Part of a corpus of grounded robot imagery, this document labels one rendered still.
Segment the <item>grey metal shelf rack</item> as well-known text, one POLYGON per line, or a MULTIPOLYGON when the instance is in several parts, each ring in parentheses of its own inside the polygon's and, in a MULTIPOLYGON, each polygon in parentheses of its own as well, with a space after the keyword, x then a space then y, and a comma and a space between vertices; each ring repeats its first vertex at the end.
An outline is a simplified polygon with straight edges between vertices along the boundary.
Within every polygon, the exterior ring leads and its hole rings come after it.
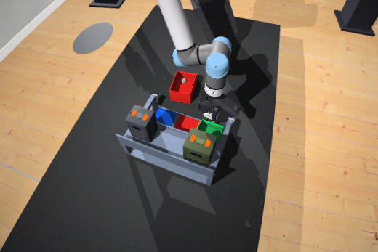
POLYGON ((158 130, 151 143, 133 137, 128 129, 124 136, 116 135, 125 153, 211 186, 214 172, 222 156, 234 119, 228 119, 220 139, 220 143, 222 144, 216 143, 210 164, 209 166, 205 166, 184 158, 182 148, 190 128, 197 129, 201 120, 160 107, 156 103, 157 98, 157 94, 152 94, 144 106, 146 109, 149 109, 151 106, 150 110, 155 111, 158 124, 158 130), (131 150, 130 147, 134 149, 131 150))

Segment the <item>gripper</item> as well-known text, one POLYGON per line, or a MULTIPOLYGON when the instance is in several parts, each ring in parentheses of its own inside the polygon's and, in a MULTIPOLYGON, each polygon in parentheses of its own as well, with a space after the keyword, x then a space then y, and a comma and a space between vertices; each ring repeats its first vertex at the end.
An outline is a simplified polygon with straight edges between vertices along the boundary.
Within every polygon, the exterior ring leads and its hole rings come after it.
POLYGON ((203 86, 201 87, 200 92, 201 92, 201 98, 198 102, 198 110, 201 112, 204 112, 204 117, 211 119, 212 123, 215 123, 219 115, 218 112, 220 111, 220 106, 215 104, 213 101, 214 99, 221 98, 224 93, 218 97, 210 96, 205 92, 205 84, 203 84, 203 86))

